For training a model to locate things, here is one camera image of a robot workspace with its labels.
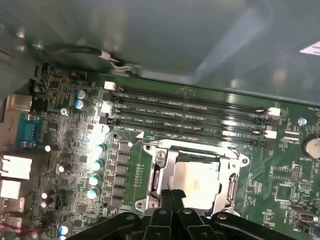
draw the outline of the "blue serial port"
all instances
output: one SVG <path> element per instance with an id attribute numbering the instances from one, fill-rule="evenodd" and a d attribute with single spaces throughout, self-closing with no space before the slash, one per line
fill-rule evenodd
<path id="1" fill-rule="evenodd" d="M 41 123 L 38 117 L 21 113 L 15 146 L 18 149 L 34 147 L 40 138 Z"/>

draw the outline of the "black cable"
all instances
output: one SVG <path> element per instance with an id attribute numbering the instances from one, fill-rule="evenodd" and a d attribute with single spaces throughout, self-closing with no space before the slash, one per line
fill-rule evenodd
<path id="1" fill-rule="evenodd" d="M 91 46 L 79 46 L 71 44 L 52 45 L 46 48 L 45 55 L 50 58 L 60 54 L 91 54 L 100 57 L 103 51 Z"/>

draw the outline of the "cable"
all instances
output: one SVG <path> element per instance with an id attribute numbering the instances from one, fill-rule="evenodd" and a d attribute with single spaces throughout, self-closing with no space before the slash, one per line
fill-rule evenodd
<path id="1" fill-rule="evenodd" d="M 0 223 L 0 228 L 10 228 L 10 229 L 14 229 L 14 230 L 17 230 L 19 233 L 28 233 L 28 232 L 37 232 L 37 233 L 40 233 L 40 232 L 41 232 L 41 229 L 40 229 L 40 228 L 28 228 L 28 229 L 25 229 L 25 228 L 18 227 L 18 226 L 11 226 L 10 224 L 5 223 L 5 222 L 1 222 L 1 223 Z"/>
<path id="2" fill-rule="evenodd" d="M 80 46 L 80 45 L 70 45 L 70 44 L 53 45 L 48 47 L 44 52 L 44 54 L 45 54 L 45 57 L 49 60 L 61 54 L 96 55 L 99 58 L 109 61 L 113 69 L 117 72 L 121 72 L 121 73 L 129 72 L 129 73 L 135 74 L 135 71 L 132 66 L 126 65 L 126 63 L 120 59 L 116 59 L 116 57 L 112 56 L 109 52 L 106 52 L 91 46 Z"/>

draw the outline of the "red wire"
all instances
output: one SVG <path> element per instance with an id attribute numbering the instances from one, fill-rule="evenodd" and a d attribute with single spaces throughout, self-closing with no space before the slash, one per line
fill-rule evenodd
<path id="1" fill-rule="evenodd" d="M 39 233 L 41 231 L 40 228 L 24 229 L 24 228 L 21 228 L 21 227 L 18 227 L 18 226 L 11 226 L 10 224 L 5 223 L 5 222 L 1 222 L 0 223 L 0 227 L 15 229 L 15 230 L 18 230 L 20 233 L 27 233 L 27 232 L 37 232 L 37 233 Z"/>

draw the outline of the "capacitor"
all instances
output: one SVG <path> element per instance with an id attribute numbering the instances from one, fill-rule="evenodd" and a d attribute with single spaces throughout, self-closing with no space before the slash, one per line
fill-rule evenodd
<path id="1" fill-rule="evenodd" d="M 83 90 L 78 90 L 78 91 L 75 92 L 75 96 L 78 99 L 84 99 L 86 97 L 86 92 L 83 91 Z"/>
<path id="2" fill-rule="evenodd" d="M 59 227 L 59 233 L 61 235 L 66 235 L 69 230 L 71 230 L 72 225 L 69 221 L 65 221 L 64 223 L 61 224 L 61 226 Z"/>
<path id="3" fill-rule="evenodd" d="M 55 198 L 53 196 L 49 196 L 46 199 L 43 199 L 42 202 L 40 203 L 40 206 L 45 209 L 47 208 L 50 204 L 52 204 L 55 201 Z"/>
<path id="4" fill-rule="evenodd" d="M 74 106 L 76 109 L 82 109 L 84 107 L 84 102 L 82 100 L 75 100 Z"/>
<path id="5" fill-rule="evenodd" d="M 102 165 L 103 165 L 103 162 L 100 159 L 95 160 L 91 165 L 91 169 L 93 171 L 98 171 Z"/>
<path id="6" fill-rule="evenodd" d="M 92 200 L 92 199 L 95 199 L 98 194 L 99 194 L 99 189 L 94 186 L 90 188 L 90 190 L 86 193 L 86 196 L 88 199 Z"/>
<path id="7" fill-rule="evenodd" d="M 50 144 L 50 145 L 46 145 L 44 147 L 44 150 L 49 153 L 51 151 L 58 151 L 59 150 L 59 146 L 57 144 Z"/>
<path id="8" fill-rule="evenodd" d="M 101 176 L 98 173 L 93 174 L 89 178 L 89 184 L 91 186 L 96 186 L 96 185 L 98 185 L 99 182 L 101 182 Z"/>
<path id="9" fill-rule="evenodd" d="M 59 168 L 58 168 L 60 173 L 63 173 L 63 172 L 69 173 L 69 172 L 71 172 L 71 169 L 72 169 L 72 164 L 69 162 L 59 166 Z"/>
<path id="10" fill-rule="evenodd" d="M 52 195 L 55 194 L 55 190 L 53 188 L 50 188 L 48 190 L 43 191 L 43 193 L 41 194 L 41 198 L 42 199 L 47 199 L 48 197 L 51 197 Z"/>
<path id="11" fill-rule="evenodd" d="M 97 154 L 102 154 L 106 149 L 107 149 L 107 146 L 101 143 L 99 145 L 96 145 L 93 151 L 96 152 Z"/>

